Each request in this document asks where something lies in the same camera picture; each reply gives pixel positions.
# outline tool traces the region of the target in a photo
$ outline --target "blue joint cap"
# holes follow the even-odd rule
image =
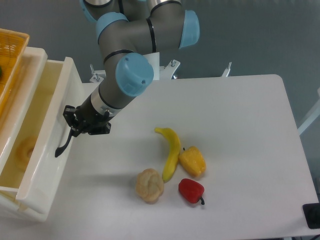
[[[88,11],[88,9],[87,9],[87,7],[86,7],[86,5],[85,5],[84,0],[79,0],[79,2],[80,2],[80,6],[81,6],[81,8],[82,8],[82,11],[83,11],[83,13],[84,13],[84,15],[85,15],[85,18],[86,18],[90,23],[96,23],[97,20],[95,20],[95,19],[91,16],[90,12]]]
[[[122,13],[117,12],[108,12],[104,15],[102,15],[95,26],[95,32],[96,32],[96,39],[99,41],[100,34],[102,31],[108,27],[110,24],[119,21],[119,20],[126,20],[128,22],[128,19],[125,15]]]
[[[137,97],[154,79],[154,69],[148,60],[135,52],[123,56],[115,68],[115,79],[121,91]]]
[[[199,37],[200,25],[196,13],[191,10],[185,10],[184,25],[179,49],[196,44]]]

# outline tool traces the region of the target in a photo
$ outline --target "gray wall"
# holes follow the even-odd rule
[[[180,78],[278,74],[297,125],[319,99],[320,0],[183,0],[194,10],[201,34],[196,46],[163,52],[162,65],[182,62]],[[102,69],[95,25],[78,0],[0,0],[0,28],[30,34],[29,46],[48,58],[75,61],[83,82],[89,64]],[[320,119],[301,136],[313,177],[320,177]]]

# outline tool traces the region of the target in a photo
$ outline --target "toy banana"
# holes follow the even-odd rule
[[[178,157],[180,154],[180,139],[178,135],[171,128],[160,128],[156,127],[154,131],[158,134],[164,136],[164,138],[169,142],[170,150],[169,155],[166,160],[165,166],[162,171],[162,179],[164,182],[168,182],[174,175],[175,170],[178,165]]]

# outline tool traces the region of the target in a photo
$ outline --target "white plastic drawer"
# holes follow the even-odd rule
[[[71,140],[64,153],[55,157],[56,148],[65,143],[70,129],[62,113],[65,105],[78,106],[83,98],[74,61],[69,57],[64,61],[47,60],[0,175],[2,212],[37,221],[47,219],[72,144]],[[23,171],[17,164],[17,152],[31,136],[36,143]]]

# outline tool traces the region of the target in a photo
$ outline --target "yellow bell pepper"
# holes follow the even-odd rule
[[[174,175],[179,162],[178,156],[180,154],[181,148],[180,139],[175,131],[173,131],[171,128],[156,127],[154,131],[158,134],[162,134],[164,138],[169,142],[169,155],[162,171],[163,181],[168,182]]]
[[[200,176],[206,170],[206,162],[199,149],[191,146],[179,155],[179,162],[193,177]]]

